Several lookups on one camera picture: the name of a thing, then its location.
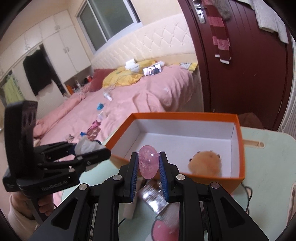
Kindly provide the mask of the left forearm white sleeve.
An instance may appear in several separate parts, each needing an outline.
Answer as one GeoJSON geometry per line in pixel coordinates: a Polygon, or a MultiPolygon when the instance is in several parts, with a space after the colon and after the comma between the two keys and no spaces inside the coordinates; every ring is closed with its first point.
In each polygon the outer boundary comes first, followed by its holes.
{"type": "Polygon", "coordinates": [[[29,220],[19,213],[11,203],[8,222],[21,240],[29,240],[34,231],[40,226],[35,220],[29,220]]]}

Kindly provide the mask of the person's left hand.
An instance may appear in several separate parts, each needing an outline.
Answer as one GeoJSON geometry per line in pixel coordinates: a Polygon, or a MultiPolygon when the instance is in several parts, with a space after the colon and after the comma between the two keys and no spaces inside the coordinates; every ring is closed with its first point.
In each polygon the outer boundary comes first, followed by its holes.
{"type": "MultiPolygon", "coordinates": [[[[29,220],[35,220],[33,215],[34,206],[32,205],[32,201],[28,197],[25,197],[21,192],[13,192],[10,195],[10,203],[23,216],[29,220]]],[[[45,214],[46,217],[50,216],[54,209],[55,205],[52,194],[42,198],[37,202],[37,210],[41,214],[45,214]]]]}

